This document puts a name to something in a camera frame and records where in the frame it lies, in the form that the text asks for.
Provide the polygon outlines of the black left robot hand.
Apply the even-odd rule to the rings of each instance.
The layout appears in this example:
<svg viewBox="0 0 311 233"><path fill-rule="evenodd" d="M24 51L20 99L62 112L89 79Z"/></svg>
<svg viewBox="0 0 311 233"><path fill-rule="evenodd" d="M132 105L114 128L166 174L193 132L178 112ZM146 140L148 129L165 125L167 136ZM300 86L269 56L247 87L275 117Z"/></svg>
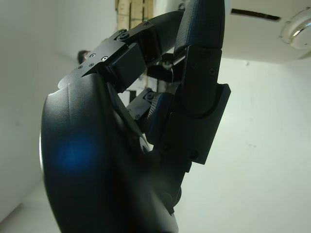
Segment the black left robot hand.
<svg viewBox="0 0 311 233"><path fill-rule="evenodd" d="M61 232L178 232L183 178L231 93L217 82L224 32L223 0L191 0L117 31L47 96L40 162Z"/></svg>

